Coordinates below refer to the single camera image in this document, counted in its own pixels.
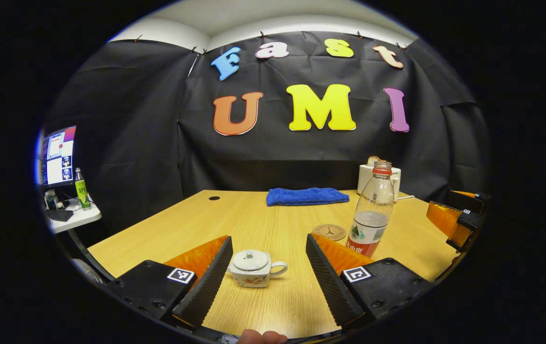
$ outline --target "red bottle cap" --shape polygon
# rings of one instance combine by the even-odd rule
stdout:
[[[391,170],[388,170],[386,168],[373,168],[373,174],[387,174],[388,176],[391,175]]]

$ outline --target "white teapot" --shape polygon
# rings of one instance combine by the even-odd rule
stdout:
[[[283,268],[271,274],[271,268],[282,266]],[[258,250],[245,250],[238,252],[228,266],[227,271],[233,274],[233,278],[241,287],[264,288],[268,286],[271,277],[279,276],[288,270],[288,265],[283,261],[271,263],[271,255],[268,252]]]

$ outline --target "blue towel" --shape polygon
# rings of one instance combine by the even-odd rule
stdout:
[[[336,189],[312,187],[305,190],[270,189],[267,205],[315,205],[349,202],[349,196]]]

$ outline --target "teapot handle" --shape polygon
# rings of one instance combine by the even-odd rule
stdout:
[[[283,266],[283,269],[277,272],[272,272],[271,277],[279,276],[288,270],[288,265],[284,261],[276,261],[275,263],[271,264],[271,269],[276,266]]]

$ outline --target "coaster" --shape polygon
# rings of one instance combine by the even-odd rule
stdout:
[[[319,225],[313,229],[313,233],[334,241],[345,237],[345,229],[337,225]]]

